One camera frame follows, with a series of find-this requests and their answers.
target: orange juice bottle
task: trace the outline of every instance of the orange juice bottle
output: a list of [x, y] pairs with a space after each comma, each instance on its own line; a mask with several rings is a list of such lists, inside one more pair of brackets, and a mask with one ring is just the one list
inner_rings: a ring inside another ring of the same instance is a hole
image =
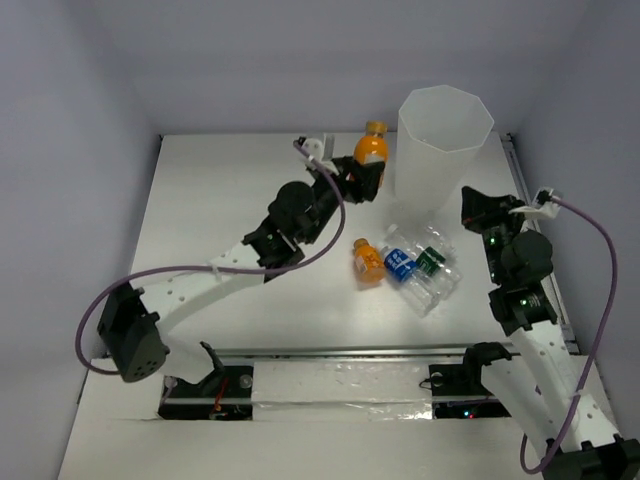
[[372, 162], [387, 162], [389, 160], [389, 146], [384, 139], [387, 125], [383, 122], [367, 122], [367, 132], [360, 139], [353, 152], [353, 158], [361, 165]]
[[356, 240], [353, 248], [359, 280], [363, 283], [376, 283], [382, 280], [386, 271], [378, 251], [364, 238]]

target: white container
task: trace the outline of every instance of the white container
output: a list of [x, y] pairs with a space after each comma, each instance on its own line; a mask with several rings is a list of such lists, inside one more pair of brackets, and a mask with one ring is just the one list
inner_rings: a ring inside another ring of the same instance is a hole
[[447, 201], [493, 128], [475, 95], [448, 85], [414, 90], [400, 107], [395, 193], [416, 212]]

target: blue label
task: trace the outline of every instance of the blue label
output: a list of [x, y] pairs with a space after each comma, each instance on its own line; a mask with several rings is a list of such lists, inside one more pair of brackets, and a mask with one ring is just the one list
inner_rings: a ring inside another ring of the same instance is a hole
[[406, 253], [398, 248], [391, 250], [391, 253], [384, 259], [384, 266], [391, 272], [393, 278], [400, 283], [409, 278], [411, 272], [413, 272], [418, 265], [411, 260]]

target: white wall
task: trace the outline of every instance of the white wall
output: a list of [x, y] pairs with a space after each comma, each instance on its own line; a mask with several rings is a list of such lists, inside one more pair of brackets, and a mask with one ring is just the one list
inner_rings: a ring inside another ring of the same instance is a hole
[[[610, 231], [620, 257], [617, 302], [598, 354], [623, 432], [640, 435], [640, 2], [591, 3], [552, 81], [518, 132], [531, 190], [553, 185]], [[582, 347], [593, 341], [609, 286], [609, 256], [587, 224], [565, 212], [544, 230]]]
[[161, 133], [391, 125], [448, 83], [515, 130], [584, 0], [91, 0]]
[[[85, 373], [75, 327], [129, 266], [157, 153], [83, 9], [75, 0], [0, 2], [3, 479], [57, 476]], [[80, 17], [91, 37], [76, 29]]]

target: cable connector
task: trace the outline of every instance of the cable connector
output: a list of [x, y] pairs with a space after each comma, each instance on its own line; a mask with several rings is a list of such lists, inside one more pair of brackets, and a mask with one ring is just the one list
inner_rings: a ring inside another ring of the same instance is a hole
[[562, 198], [562, 194], [551, 187], [542, 187], [531, 205], [514, 208], [509, 213], [522, 213], [527, 220], [553, 220], [560, 211], [560, 205], [552, 201], [553, 197]]

